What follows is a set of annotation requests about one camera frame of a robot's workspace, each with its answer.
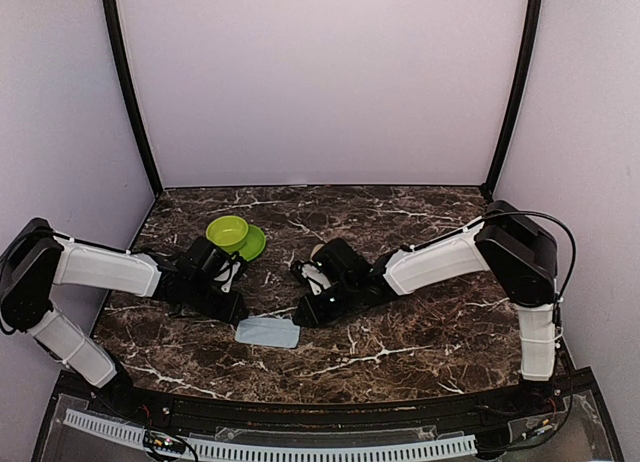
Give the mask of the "plaid sunglasses case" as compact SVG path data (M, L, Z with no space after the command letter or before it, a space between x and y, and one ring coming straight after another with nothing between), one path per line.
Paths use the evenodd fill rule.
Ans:
M326 245L326 244L318 244L318 245L316 245L316 246L312 249L312 251L311 251L310 259L311 259L311 260L313 260L313 259L314 259L314 257L316 256L316 254L317 254L317 253L318 253L322 248L324 248L324 246L325 246L325 245Z

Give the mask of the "light blue cleaning cloth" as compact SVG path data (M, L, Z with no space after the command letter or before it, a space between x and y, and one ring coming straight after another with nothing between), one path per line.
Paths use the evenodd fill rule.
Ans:
M235 341L247 345L293 349L301 328L289 319L249 317L238 323Z

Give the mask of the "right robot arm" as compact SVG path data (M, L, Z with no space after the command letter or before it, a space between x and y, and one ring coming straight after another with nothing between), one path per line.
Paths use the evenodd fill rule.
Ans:
M293 321L320 328L427 286L490 272L518 313L520 374L525 382L511 392L510 406L530 416L549 398L546 383L555 370L560 305L568 285L558 278L557 241L539 220L566 227L551 215L518 210L498 200L466 225L419 245L403 245L375 262L344 239L333 239L315 249L309 260L291 267L294 277L310 288Z

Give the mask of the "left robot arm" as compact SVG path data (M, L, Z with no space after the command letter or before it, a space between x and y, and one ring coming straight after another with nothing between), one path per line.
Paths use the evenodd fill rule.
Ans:
M239 253L227 253L203 236L187 250L164 257L83 241L34 218L1 255L1 331L33 337L64 366L103 389L103 403L117 416L131 418L141 409L140 394L124 382L127 373L116 359L56 306L53 286L126 292L236 325L248 316L243 296L232 287L245 266Z

